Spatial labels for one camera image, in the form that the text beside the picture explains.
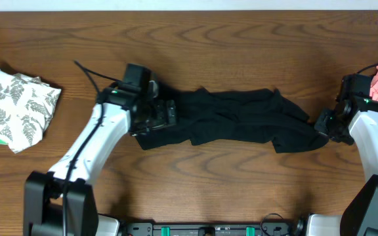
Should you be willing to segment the black t-shirt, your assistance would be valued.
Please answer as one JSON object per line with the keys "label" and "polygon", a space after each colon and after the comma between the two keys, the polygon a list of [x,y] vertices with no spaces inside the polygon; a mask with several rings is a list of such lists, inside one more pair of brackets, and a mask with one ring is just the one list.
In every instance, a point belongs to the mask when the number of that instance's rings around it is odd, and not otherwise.
{"label": "black t-shirt", "polygon": [[177,123],[137,136],[144,150],[186,140],[198,146],[223,139],[272,142],[277,153],[298,153],[319,149],[328,143],[327,137],[308,122],[308,114],[277,89],[179,91],[165,84],[160,84],[159,89],[160,99],[175,102]]}

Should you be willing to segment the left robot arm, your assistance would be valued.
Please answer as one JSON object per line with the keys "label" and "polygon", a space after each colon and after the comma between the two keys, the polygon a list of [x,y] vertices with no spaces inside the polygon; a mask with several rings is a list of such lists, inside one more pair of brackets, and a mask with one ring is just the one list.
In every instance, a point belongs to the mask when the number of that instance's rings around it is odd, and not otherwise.
{"label": "left robot arm", "polygon": [[24,186],[24,235],[121,235],[119,220],[99,214],[93,185],[120,139],[175,125],[174,100],[141,88],[107,87],[67,153]]}

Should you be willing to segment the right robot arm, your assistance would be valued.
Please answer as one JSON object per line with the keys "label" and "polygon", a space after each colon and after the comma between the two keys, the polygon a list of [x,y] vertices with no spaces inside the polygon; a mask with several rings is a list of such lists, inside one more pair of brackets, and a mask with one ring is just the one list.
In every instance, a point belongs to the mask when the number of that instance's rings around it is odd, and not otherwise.
{"label": "right robot arm", "polygon": [[349,137],[358,148],[366,183],[342,215],[312,214],[305,235],[378,235],[378,102],[369,98],[344,100],[351,105],[350,114],[331,115],[327,129],[334,121],[346,121]]}

